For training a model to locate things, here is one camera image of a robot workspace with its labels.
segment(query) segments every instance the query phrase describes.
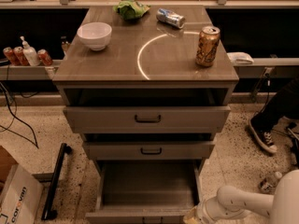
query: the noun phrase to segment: white bowl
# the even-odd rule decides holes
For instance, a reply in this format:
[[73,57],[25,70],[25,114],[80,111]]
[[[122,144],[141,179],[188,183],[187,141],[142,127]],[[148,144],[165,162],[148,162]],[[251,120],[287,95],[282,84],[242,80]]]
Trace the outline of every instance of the white bowl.
[[80,41],[89,49],[104,49],[110,42],[112,27],[103,22],[81,25],[77,30]]

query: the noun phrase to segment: drawer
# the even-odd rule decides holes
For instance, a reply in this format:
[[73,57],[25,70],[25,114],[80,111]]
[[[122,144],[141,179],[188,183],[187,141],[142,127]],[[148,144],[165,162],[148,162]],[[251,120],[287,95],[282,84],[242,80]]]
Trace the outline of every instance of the drawer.
[[218,133],[229,106],[66,107],[74,133]]
[[106,161],[90,223],[183,223],[199,203],[193,161]]
[[213,141],[197,133],[98,134],[96,142],[84,142],[87,157],[108,160],[201,160],[208,159]]

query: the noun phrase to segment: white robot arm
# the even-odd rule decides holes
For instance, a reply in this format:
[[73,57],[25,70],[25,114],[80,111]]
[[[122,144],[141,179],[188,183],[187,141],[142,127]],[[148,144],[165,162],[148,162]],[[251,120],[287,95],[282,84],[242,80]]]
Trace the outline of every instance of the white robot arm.
[[299,170],[279,181],[274,195],[250,193],[232,186],[218,189],[217,195],[195,206],[185,217],[186,224],[214,224],[220,219],[240,219],[251,212],[270,219],[269,224],[299,223]]

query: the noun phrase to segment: crumpled green bag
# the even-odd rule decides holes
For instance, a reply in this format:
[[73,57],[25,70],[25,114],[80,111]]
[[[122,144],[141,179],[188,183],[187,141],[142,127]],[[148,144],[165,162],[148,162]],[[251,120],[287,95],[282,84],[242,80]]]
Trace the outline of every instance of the crumpled green bag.
[[132,20],[141,18],[148,10],[150,10],[150,6],[142,5],[133,0],[127,0],[119,2],[113,9],[119,13],[123,19]]

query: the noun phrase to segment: person's leg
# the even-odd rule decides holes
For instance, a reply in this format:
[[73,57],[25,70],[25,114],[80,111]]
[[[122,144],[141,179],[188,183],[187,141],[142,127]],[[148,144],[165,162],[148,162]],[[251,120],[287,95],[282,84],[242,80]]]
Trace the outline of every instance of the person's leg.
[[298,117],[298,109],[299,77],[279,90],[264,110],[249,122],[249,128],[263,149],[270,153],[277,152],[277,147],[272,141],[271,130],[283,116]]

